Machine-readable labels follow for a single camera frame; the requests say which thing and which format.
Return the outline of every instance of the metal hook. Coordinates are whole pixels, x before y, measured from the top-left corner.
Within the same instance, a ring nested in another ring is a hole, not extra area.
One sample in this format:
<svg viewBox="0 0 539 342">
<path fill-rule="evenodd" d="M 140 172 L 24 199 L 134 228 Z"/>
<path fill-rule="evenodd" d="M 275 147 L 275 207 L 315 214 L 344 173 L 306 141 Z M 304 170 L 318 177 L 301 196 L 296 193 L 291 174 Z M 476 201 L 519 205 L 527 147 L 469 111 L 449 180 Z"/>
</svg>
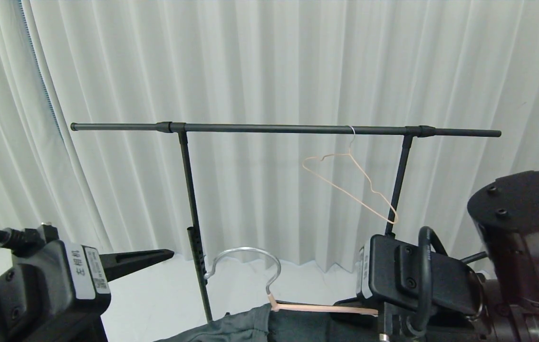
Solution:
<svg viewBox="0 0 539 342">
<path fill-rule="evenodd" d="M 352 140 L 350 140 L 350 146 L 348 147 L 349 149 L 352 149 L 352 143 L 354 143 L 354 139 L 356 139 L 356 130 L 352 126 L 348 126 L 348 127 L 352 128 L 352 132 L 354 133 Z"/>
<path fill-rule="evenodd" d="M 215 274 L 215 271 L 217 271 L 217 263 L 219 262 L 219 260 L 224 258 L 226 255 L 229 255 L 229 254 L 235 253 L 235 252 L 261 253 L 263 255 L 266 255 L 266 256 L 270 257 L 272 260 L 274 260 L 274 263 L 276 264 L 276 274 L 273 277 L 269 278 L 269 281 L 268 281 L 267 285 L 265 285 L 265 292 L 267 292 L 267 294 L 270 295 L 271 294 L 270 289 L 269 289 L 270 285 L 272 284 L 272 282 L 274 282 L 274 281 L 276 281 L 276 279 L 278 279 L 278 276 L 280 275 L 280 272 L 282 271 L 282 265 L 280 264 L 280 260 L 278 260 L 278 258 L 271 255 L 270 252 L 268 252 L 268 251 L 266 251 L 264 249 L 260 249 L 260 248 L 237 247 L 237 248 L 231 248 L 231 249 L 226 249 L 226 250 L 222 251 L 221 253 L 219 253 L 219 255 L 217 255 L 215 260 L 213 260 L 213 262 L 212 262 L 212 270 L 210 272 L 207 272 L 204 275 L 204 279 L 208 279 L 209 277 L 212 277 L 212 275 Z"/>
</svg>

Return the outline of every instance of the pink wire hanger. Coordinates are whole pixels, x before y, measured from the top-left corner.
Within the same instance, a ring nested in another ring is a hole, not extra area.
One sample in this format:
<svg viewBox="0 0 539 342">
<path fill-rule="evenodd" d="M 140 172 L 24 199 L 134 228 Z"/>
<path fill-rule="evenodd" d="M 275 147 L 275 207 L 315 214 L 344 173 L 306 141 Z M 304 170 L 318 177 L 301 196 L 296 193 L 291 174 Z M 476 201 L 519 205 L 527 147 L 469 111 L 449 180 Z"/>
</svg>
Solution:
<svg viewBox="0 0 539 342">
<path fill-rule="evenodd" d="M 342 314 L 368 314 L 371 316 L 378 315 L 377 310 L 367 309 L 363 307 L 346 307 L 346 306 L 312 305 L 312 304 L 283 304 L 283 303 L 276 302 L 276 299 L 274 298 L 274 295 L 271 293 L 269 288 L 270 288 L 270 285 L 274 281 L 276 281 L 276 279 L 278 279 L 278 276 L 280 275 L 280 272 L 282 271 L 282 265 L 280 264 L 280 260 L 278 260 L 278 258 L 270 254 L 270 252 L 265 251 L 260 248 L 237 247 L 237 248 L 231 248 L 231 249 L 222 251 L 221 253 L 219 253 L 219 255 L 217 255 L 215 260 L 213 260 L 212 270 L 204 275 L 204 279 L 208 279 L 212 275 L 215 274 L 215 271 L 217 271 L 217 263 L 219 262 L 219 260 L 221 260 L 226 255 L 229 255 L 231 253 L 242 252 L 242 251 L 261 253 L 263 255 L 270 257 L 276 264 L 276 274 L 273 275 L 272 278 L 269 279 L 267 285 L 265 285 L 265 292 L 267 292 L 272 311 L 291 310 L 291 311 L 305 311 L 305 312 L 337 312 L 337 313 L 342 313 Z"/>
<path fill-rule="evenodd" d="M 336 188 L 338 190 L 340 190 L 341 192 L 345 193 L 346 195 L 352 197 L 356 202 L 360 203 L 362 206 L 364 206 L 365 208 L 367 208 L 368 210 L 371 210 L 371 212 L 373 212 L 374 214 L 376 214 L 377 216 L 381 217 L 382 219 L 384 219 L 385 221 L 388 221 L 389 223 L 392 223 L 393 225 L 395 225 L 397 222 L 398 222 L 398 213 L 396 212 L 396 209 L 394 209 L 394 207 L 392 206 L 392 204 L 390 203 L 390 201 L 387 200 L 387 198 L 380 192 L 378 191 L 375 191 L 373 190 L 373 182 L 371 181 L 371 178 L 369 178 L 369 175 L 367 175 L 367 173 L 365 172 L 365 170 L 363 170 L 363 168 L 358 164 L 358 162 L 356 162 L 356 160 L 354 159 L 354 156 L 352 156 L 352 143 L 354 143 L 354 139 L 356 139 L 356 131 L 354 130 L 354 127 L 352 126 L 348 126 L 350 128 L 352 128 L 352 132 L 354 132 L 354 136 L 352 137 L 352 140 L 350 141 L 350 146 L 348 147 L 348 150 L 347 150 L 347 153 L 331 153 L 331 154 L 326 154 L 322 157 L 320 156 L 312 156 L 312 157 L 308 157 L 308 158 L 305 158 L 303 160 L 303 162 L 301 162 L 301 166 L 306 169 L 307 171 L 309 171 L 310 173 L 312 173 L 313 175 L 315 175 L 316 177 L 322 179 L 323 181 L 327 182 L 328 184 L 330 184 L 333 188 Z M 330 180 L 322 177 L 319 173 L 315 172 L 315 171 L 312 171 L 311 169 L 309 169 L 307 166 L 306 166 L 306 161 L 308 160 L 320 160 L 320 162 L 322 162 L 324 160 L 324 158 L 326 157 L 332 157 L 332 156 L 349 156 L 350 159 L 352 160 L 352 162 L 354 162 L 354 164 L 356 164 L 356 167 L 358 167 L 358 169 L 363 173 L 363 175 L 365 175 L 365 178 L 367 178 L 367 181 L 369 181 L 369 188 L 371 190 L 372 193 L 376 193 L 377 195 L 380 195 L 383 200 L 387 203 L 387 205 L 390 206 L 390 209 L 394 212 L 394 221 L 390 221 L 389 219 L 387 219 L 385 216 L 383 216 L 382 214 L 376 212 L 375 210 L 373 210 L 373 208 L 371 208 L 370 206 L 368 206 L 367 204 L 364 204 L 363 201 L 361 201 L 360 199 L 357 199 L 356 197 L 354 197 L 354 195 L 352 195 L 351 193 L 345 191 L 344 189 L 340 188 L 339 186 L 335 185 L 333 182 L 331 182 Z"/>
</svg>

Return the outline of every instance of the sticker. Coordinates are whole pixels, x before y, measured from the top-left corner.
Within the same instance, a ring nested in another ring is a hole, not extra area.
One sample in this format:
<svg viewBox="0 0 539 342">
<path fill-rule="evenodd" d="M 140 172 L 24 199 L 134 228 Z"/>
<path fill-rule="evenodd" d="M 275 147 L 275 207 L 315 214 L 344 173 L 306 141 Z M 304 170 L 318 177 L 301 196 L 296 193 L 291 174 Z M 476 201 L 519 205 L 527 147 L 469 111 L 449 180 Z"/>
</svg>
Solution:
<svg viewBox="0 0 539 342">
<path fill-rule="evenodd" d="M 65 244 L 71 279 L 73 279 L 73 287 L 76 290 L 76 298 L 94 299 L 96 292 L 94 292 L 83 247 L 72 242 L 63 241 L 63 243 Z"/>
<path fill-rule="evenodd" d="M 92 282 L 96 288 L 96 292 L 99 294 L 110 294 L 109 284 L 107 277 L 105 276 L 105 270 L 100 262 L 98 251 L 96 248 L 84 247 L 87 256 L 87 262 L 90 265 L 90 274 L 92 275 Z"/>
<path fill-rule="evenodd" d="M 371 257 L 371 240 L 367 240 L 367 242 L 365 243 L 365 247 L 363 247 L 363 250 L 365 251 L 363 253 L 363 279 L 360 283 L 360 286 L 362 288 L 363 297 L 371 298 L 373 296 L 373 293 L 369 288 L 369 260 Z"/>
<path fill-rule="evenodd" d="M 363 281 L 363 257 L 365 256 L 365 247 L 358 253 L 358 274 L 356 277 L 356 294 L 361 293 L 361 282 Z"/>
</svg>

